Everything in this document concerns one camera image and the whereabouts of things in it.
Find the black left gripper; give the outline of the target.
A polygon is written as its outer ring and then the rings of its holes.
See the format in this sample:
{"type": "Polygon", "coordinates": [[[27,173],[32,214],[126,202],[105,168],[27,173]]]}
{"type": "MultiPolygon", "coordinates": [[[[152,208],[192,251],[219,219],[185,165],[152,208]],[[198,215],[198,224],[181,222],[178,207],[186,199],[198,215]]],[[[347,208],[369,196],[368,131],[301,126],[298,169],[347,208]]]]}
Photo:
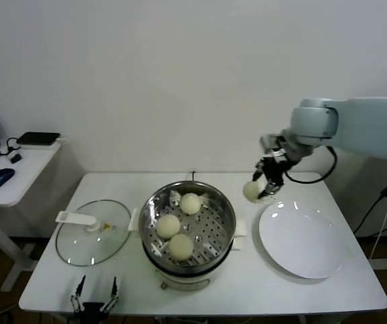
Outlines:
{"type": "Polygon", "coordinates": [[[79,309],[78,320],[80,324],[99,324],[109,318],[109,312],[114,309],[119,301],[117,278],[114,277],[110,298],[105,302],[85,302],[82,303],[80,297],[84,287],[86,276],[82,277],[74,294],[71,295],[71,305],[73,309],[79,309]]]}

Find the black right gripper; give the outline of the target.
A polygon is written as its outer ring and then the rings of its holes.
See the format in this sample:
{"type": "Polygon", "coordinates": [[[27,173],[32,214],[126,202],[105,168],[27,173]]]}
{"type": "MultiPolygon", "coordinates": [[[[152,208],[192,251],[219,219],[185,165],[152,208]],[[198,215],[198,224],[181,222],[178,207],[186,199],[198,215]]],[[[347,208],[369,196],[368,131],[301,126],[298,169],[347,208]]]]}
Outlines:
{"type": "Polygon", "coordinates": [[[274,196],[280,186],[284,184],[283,175],[286,171],[284,163],[278,163],[274,157],[263,157],[256,164],[256,170],[252,175],[252,181],[256,182],[262,176],[265,177],[267,183],[262,191],[258,194],[258,199],[274,196]]]}

